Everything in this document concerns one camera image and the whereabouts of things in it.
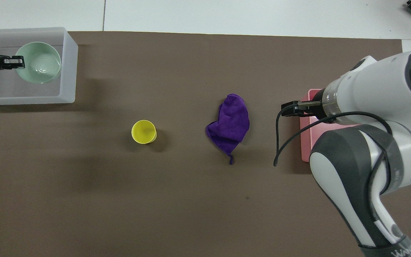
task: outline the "white floor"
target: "white floor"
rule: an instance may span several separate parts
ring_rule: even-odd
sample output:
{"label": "white floor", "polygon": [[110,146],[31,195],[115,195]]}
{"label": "white floor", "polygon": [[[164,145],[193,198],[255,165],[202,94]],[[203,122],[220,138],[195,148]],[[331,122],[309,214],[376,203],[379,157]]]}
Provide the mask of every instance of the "white floor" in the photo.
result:
{"label": "white floor", "polygon": [[0,28],[403,39],[405,0],[0,0]]}

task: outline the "yellow cup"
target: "yellow cup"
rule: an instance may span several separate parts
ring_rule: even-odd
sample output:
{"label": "yellow cup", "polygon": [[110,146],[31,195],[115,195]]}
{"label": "yellow cup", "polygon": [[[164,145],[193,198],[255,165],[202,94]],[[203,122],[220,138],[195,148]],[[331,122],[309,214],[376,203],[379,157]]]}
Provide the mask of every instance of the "yellow cup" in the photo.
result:
{"label": "yellow cup", "polygon": [[156,139],[155,125],[147,120],[140,120],[132,126],[131,136],[137,143],[152,143]]}

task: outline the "brown mat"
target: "brown mat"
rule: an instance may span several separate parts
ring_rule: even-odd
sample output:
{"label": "brown mat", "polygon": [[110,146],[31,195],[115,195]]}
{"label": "brown mat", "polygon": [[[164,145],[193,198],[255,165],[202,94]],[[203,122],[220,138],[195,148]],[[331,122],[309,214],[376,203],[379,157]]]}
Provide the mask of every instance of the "brown mat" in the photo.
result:
{"label": "brown mat", "polygon": [[[280,104],[399,40],[71,32],[74,104],[0,107],[0,256],[362,256],[300,159],[273,167]],[[206,137],[239,94],[250,130],[235,164]],[[152,121],[138,145],[131,127]],[[281,121],[281,140],[299,129]],[[384,197],[411,237],[411,187]]]}

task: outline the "cup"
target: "cup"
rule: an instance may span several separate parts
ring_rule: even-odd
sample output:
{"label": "cup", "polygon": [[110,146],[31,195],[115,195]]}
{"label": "cup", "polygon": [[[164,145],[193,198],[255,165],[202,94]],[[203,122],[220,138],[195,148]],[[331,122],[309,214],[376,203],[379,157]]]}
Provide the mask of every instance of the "cup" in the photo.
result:
{"label": "cup", "polygon": [[48,83],[61,73],[61,58],[53,46],[43,42],[31,42],[20,49],[16,55],[23,56],[24,69],[16,69],[18,76],[31,83]]}
{"label": "cup", "polygon": [[152,143],[156,139],[155,125],[147,120],[140,120],[132,126],[131,136],[137,143]]}

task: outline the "purple cloth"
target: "purple cloth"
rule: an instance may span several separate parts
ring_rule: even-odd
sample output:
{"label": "purple cloth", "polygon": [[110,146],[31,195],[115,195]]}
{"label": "purple cloth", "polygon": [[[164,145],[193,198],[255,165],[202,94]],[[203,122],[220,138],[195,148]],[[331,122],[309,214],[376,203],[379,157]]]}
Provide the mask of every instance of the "purple cloth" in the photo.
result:
{"label": "purple cloth", "polygon": [[229,157],[231,152],[243,140],[250,128],[248,111],[243,99],[236,94],[229,94],[218,109],[218,120],[207,125],[205,131],[212,142]]}

